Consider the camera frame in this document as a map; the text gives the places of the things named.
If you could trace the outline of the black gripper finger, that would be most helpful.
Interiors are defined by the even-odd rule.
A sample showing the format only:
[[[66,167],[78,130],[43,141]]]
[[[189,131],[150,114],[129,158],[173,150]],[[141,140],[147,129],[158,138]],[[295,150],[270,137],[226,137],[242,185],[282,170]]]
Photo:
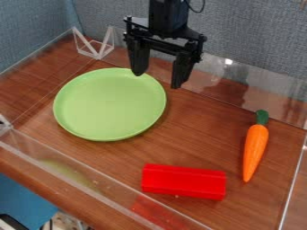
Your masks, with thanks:
[[[194,59],[186,54],[179,54],[173,62],[173,73],[171,73],[173,89],[181,88],[183,83],[189,80],[194,66],[195,66]]]
[[[129,57],[131,70],[137,76],[141,76],[149,70],[150,47],[143,40],[131,40],[129,42]]]

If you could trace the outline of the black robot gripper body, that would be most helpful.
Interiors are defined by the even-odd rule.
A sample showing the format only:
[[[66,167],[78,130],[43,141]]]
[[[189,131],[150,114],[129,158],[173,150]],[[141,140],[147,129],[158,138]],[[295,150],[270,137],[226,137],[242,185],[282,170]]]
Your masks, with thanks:
[[[174,56],[183,51],[194,59],[194,62],[198,63],[202,60],[203,46],[207,41],[207,36],[194,31],[187,25],[173,32],[166,32],[155,31],[150,28],[149,18],[126,16],[125,22],[125,41],[127,49],[131,40],[143,40],[147,43],[150,50],[154,49]]]

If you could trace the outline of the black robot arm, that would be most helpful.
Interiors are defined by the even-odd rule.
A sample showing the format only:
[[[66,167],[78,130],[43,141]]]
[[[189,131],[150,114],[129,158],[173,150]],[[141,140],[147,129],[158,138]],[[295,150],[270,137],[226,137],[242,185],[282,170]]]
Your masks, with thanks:
[[[197,11],[190,0],[150,0],[149,18],[125,18],[125,41],[131,70],[137,76],[149,70],[150,51],[154,49],[175,56],[171,87],[182,87],[195,63],[202,60],[203,45],[207,41],[207,37],[187,25],[189,11],[202,13],[203,7]]]

